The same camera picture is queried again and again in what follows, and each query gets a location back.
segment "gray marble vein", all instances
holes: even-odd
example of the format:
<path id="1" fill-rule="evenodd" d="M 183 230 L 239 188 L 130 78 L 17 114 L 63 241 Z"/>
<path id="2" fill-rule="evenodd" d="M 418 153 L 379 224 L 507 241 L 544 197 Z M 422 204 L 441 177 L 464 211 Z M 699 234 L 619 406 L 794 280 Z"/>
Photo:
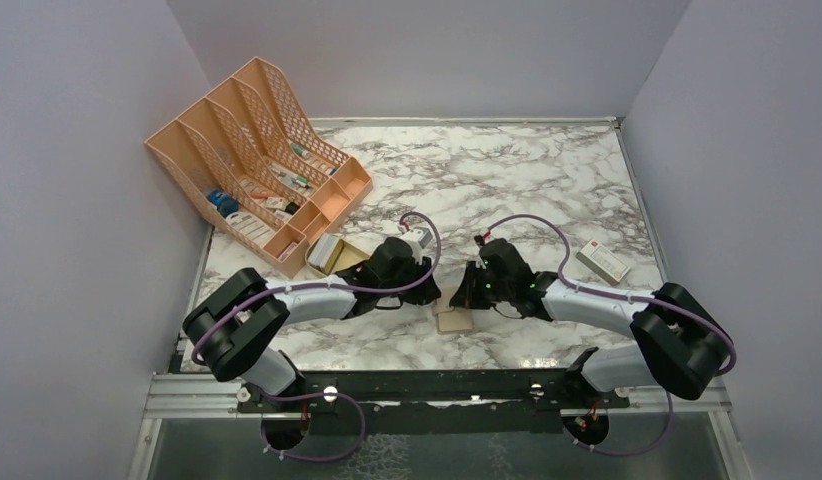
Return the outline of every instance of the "gray marble vein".
<path id="1" fill-rule="evenodd" d="M 364 251 L 397 234 L 408 210 L 429 215 L 443 237 L 435 273 L 440 286 L 457 285 L 464 263 L 478 252 L 472 237 L 512 213 L 533 213 L 561 226 L 574 248 L 591 238 L 632 267 L 624 288 L 661 285 L 614 130 L 607 126 L 344 127 L 320 132 L 356 156 L 375 188 L 339 233 Z M 535 270 L 555 270 L 564 248 L 554 233 L 530 221 L 494 231 L 509 239 Z M 231 237 L 215 233 L 199 300 L 230 275 L 272 267 Z M 565 274 L 603 284 L 573 259 Z M 306 270 L 296 279 L 314 278 Z M 513 314 L 504 306 L 505 314 Z M 282 328 L 271 347 L 303 370 L 458 369 L 564 366 L 586 347 L 612 347 L 628 339 L 571 322 L 506 319 L 474 312 L 471 334 L 439 335 L 431 307 L 405 306 L 343 322 L 317 320 Z M 182 371 L 201 371 L 189 359 Z"/>

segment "table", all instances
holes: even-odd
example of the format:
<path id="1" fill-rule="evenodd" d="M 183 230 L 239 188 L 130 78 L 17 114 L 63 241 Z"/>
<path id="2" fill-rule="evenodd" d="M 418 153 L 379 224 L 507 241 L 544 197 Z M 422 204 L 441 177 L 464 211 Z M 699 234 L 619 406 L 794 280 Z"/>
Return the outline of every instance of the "table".
<path id="1" fill-rule="evenodd" d="M 443 237 L 435 272 L 441 287 L 458 285 L 467 260 L 477 258 L 473 236 L 512 213 L 532 213 L 561 226 L 574 247 L 594 238 L 632 267 L 620 287 L 655 289 L 662 280 L 615 129 L 610 125 L 342 126 L 318 133 L 357 157 L 373 177 L 373 191 L 339 234 L 366 252 L 409 210 L 431 217 Z M 535 270 L 554 271 L 564 254 L 547 227 L 515 221 L 494 236 L 514 243 Z M 226 234 L 215 232 L 198 302 L 237 270 L 254 267 L 281 277 Z M 603 284 L 573 259 L 569 277 Z M 304 269 L 295 279 L 315 278 Z M 504 314 L 516 314 L 510 307 Z M 270 346 L 301 370 L 488 369 L 567 366 L 585 348 L 631 340 L 570 322 L 513 320 L 474 312 L 475 331 L 439 335 L 431 306 L 406 305 L 337 321 L 283 327 Z M 182 372 L 207 371 L 190 361 Z"/>

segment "floor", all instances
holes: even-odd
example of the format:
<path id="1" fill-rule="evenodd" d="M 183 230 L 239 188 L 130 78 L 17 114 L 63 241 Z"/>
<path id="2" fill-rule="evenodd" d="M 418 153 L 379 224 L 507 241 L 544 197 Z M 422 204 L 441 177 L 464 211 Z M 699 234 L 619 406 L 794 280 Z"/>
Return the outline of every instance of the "floor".
<path id="1" fill-rule="evenodd" d="M 472 237 L 512 213 L 533 213 L 564 230 L 574 246 L 596 239 L 632 267 L 621 287 L 658 288 L 662 281 L 653 247 L 615 130 L 610 126 L 349 126 L 319 131 L 356 156 L 375 188 L 339 233 L 371 252 L 396 235 L 408 210 L 429 215 L 443 236 L 441 287 L 458 285 L 467 260 L 476 257 Z M 535 270 L 554 271 L 563 246 L 529 221 L 499 227 Z M 240 268 L 280 276 L 231 237 L 214 233 L 199 301 Z M 565 273 L 603 284 L 576 260 Z M 313 278 L 302 271 L 296 279 Z M 514 313 L 510 307 L 503 313 Z M 506 319 L 474 313 L 475 331 L 439 335 L 431 307 L 405 306 L 343 322 L 318 320 L 284 327 L 271 347 L 302 370 L 474 369 L 569 365 L 585 348 L 630 340 L 570 322 Z M 190 361 L 181 370 L 205 371 Z"/>

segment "box in tray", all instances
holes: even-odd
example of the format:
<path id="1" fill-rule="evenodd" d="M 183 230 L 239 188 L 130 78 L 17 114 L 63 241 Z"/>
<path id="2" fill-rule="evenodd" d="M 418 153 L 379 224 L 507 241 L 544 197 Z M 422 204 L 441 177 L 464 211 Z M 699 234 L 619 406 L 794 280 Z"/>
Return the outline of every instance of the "box in tray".
<path id="1" fill-rule="evenodd" d="M 308 245 L 373 189 L 358 160 L 314 133 L 281 70 L 257 57 L 146 145 L 208 222 L 288 277 L 305 265 Z M 236 219 L 272 232 L 238 230 L 205 198 L 213 189 L 237 200 L 244 217 Z M 279 201 L 270 198 L 298 210 L 277 214 Z"/>

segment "metal frame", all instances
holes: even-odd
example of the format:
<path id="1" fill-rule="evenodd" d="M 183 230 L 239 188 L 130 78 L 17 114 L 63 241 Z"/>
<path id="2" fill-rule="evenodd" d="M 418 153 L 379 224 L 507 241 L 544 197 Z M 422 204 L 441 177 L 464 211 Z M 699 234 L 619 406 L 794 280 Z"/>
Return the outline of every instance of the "metal frame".
<path id="1" fill-rule="evenodd" d="M 667 259 L 664 256 L 661 242 L 652 225 L 646 203 L 644 202 L 637 179 L 632 170 L 630 159 L 623 143 L 620 131 L 620 120 L 614 117 L 586 118 L 586 119 L 515 119 L 515 118 L 456 118 L 456 119 L 427 119 L 427 118 L 333 118 L 314 119 L 315 127 L 336 128 L 350 126 L 495 126 L 495 125 L 610 125 L 615 129 L 620 144 L 626 168 L 635 191 L 644 223 L 650 241 L 655 250 L 656 261 L 662 280 L 667 279 Z M 205 234 L 205 243 L 199 258 L 194 283 L 188 297 L 186 313 L 193 308 L 199 295 L 202 275 L 210 250 L 213 228 L 209 226 Z M 183 351 L 184 337 L 179 335 L 177 350 Z M 210 374 L 155 374 L 153 375 L 146 408 L 136 442 L 134 457 L 131 462 L 128 478 L 146 479 L 152 468 L 156 445 L 160 437 L 161 425 L 164 419 L 195 418 L 262 418 L 285 419 L 299 418 L 299 413 L 239 413 L 237 391 L 239 381 L 219 383 Z M 628 391 L 618 391 L 621 396 L 628 395 L 630 407 L 614 409 L 614 415 L 655 414 L 667 411 L 667 399 L 664 390 L 657 387 L 638 387 Z M 732 480 L 752 479 L 749 464 L 744 449 L 735 434 L 731 421 L 732 404 L 723 382 L 718 378 L 712 386 L 706 389 L 697 401 L 674 399 L 674 408 L 677 412 L 704 412 L 708 413 L 714 431 L 715 440 L 723 457 L 727 474 Z M 582 410 L 561 410 L 562 415 L 583 413 Z"/>

